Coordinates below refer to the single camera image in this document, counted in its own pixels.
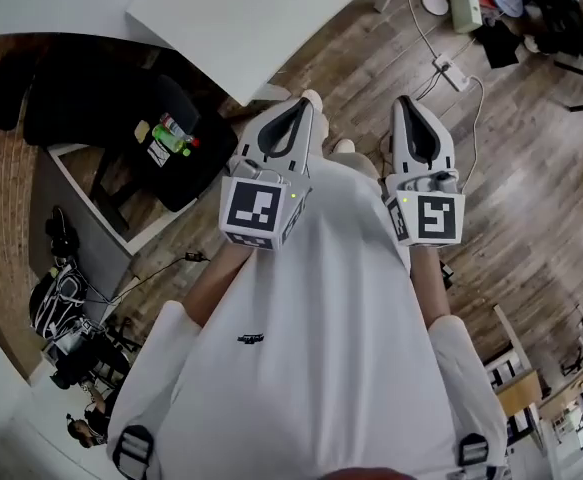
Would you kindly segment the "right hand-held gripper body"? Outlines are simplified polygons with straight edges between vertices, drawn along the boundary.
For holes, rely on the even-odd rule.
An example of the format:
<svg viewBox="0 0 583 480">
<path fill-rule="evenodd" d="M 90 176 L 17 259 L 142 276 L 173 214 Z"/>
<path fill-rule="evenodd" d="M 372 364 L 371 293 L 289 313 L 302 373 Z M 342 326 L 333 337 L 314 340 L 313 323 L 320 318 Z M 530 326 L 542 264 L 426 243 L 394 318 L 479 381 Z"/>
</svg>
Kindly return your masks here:
<svg viewBox="0 0 583 480">
<path fill-rule="evenodd" d="M 383 201 L 401 246 L 443 247 L 462 237 L 465 196 L 458 171 L 443 169 L 411 179 L 391 174 L 382 180 Z"/>
</svg>

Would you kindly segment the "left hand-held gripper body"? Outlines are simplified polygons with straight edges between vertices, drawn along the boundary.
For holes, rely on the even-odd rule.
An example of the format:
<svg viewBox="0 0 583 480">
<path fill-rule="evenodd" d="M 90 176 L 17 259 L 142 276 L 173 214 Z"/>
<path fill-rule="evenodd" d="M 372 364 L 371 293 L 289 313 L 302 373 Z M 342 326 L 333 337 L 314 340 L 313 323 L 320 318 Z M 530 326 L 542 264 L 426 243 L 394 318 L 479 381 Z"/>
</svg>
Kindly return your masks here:
<svg viewBox="0 0 583 480">
<path fill-rule="evenodd" d="M 278 250 L 297 224 L 311 190 L 305 174 L 281 174 L 245 157 L 233 157 L 230 174 L 222 178 L 219 228 L 233 244 Z"/>
</svg>

